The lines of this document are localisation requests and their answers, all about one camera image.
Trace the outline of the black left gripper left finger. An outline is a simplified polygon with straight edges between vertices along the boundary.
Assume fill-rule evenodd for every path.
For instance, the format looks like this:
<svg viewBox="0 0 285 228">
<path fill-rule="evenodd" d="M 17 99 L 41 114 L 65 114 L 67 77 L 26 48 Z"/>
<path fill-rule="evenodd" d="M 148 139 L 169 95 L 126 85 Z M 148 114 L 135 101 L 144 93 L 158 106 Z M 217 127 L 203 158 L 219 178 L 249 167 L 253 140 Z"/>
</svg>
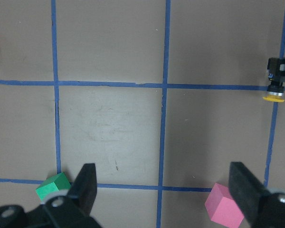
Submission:
<svg viewBox="0 0 285 228">
<path fill-rule="evenodd" d="M 97 178 L 94 163 L 86 163 L 81 168 L 66 195 L 83 212 L 90 216 L 97 196 Z"/>
</svg>

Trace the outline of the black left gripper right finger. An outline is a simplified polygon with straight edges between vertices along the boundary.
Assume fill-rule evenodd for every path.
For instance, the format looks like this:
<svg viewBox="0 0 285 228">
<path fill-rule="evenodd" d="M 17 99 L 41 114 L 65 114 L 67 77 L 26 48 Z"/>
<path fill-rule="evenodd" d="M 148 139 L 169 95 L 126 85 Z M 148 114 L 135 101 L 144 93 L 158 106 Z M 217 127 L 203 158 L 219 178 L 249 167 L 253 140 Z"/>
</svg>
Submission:
<svg viewBox="0 0 285 228">
<path fill-rule="evenodd" d="M 253 226 L 270 192 L 242 162 L 238 161 L 230 163 L 228 187 L 245 219 Z"/>
</svg>

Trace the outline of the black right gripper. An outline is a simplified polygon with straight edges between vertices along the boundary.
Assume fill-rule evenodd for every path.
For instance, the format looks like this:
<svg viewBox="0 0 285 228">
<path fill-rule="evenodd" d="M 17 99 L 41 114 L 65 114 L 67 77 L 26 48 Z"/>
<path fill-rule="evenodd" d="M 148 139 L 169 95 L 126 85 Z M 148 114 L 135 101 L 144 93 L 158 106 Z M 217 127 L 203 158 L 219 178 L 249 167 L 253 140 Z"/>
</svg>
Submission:
<svg viewBox="0 0 285 228">
<path fill-rule="evenodd" d="M 267 72 L 269 80 L 285 82 L 285 58 L 269 58 Z"/>
</svg>

